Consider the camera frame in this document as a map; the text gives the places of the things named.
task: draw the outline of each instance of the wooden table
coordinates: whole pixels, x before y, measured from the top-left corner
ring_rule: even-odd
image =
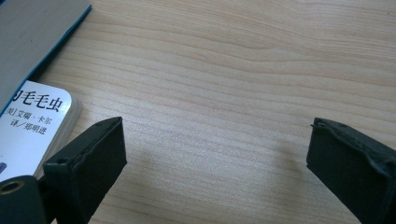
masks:
[[[396,148],[394,0],[92,6],[39,78],[83,103],[73,138],[123,117],[91,223],[359,223],[306,168],[310,124]]]

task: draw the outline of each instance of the book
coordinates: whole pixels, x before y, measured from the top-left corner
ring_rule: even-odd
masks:
[[[0,1],[0,117],[27,78],[91,8],[88,0]]]
[[[0,182],[41,177],[42,163],[66,144],[81,108],[63,89],[26,81],[0,118]]]

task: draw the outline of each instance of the black plastic piece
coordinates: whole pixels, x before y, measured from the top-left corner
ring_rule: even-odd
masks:
[[[45,182],[61,206],[58,223],[88,223],[125,164],[121,118],[92,125],[47,160]]]
[[[0,223],[88,223],[126,162],[122,118],[100,121],[44,162],[39,181],[0,183]]]
[[[307,167],[361,223],[396,223],[396,151],[342,123],[312,127]]]
[[[0,183],[0,223],[46,223],[34,177],[23,175]]]

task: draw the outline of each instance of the black clamp jaw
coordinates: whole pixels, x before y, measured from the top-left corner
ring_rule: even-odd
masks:
[[[361,223],[396,223],[396,151],[342,123],[312,127],[307,167]]]
[[[88,223],[126,164],[122,118],[95,123],[43,164],[0,183],[0,223]]]

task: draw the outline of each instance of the table surface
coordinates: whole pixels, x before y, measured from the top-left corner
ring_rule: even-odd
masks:
[[[396,2],[91,0],[38,81],[122,116],[90,223],[359,223],[306,168],[315,117],[396,148]]]

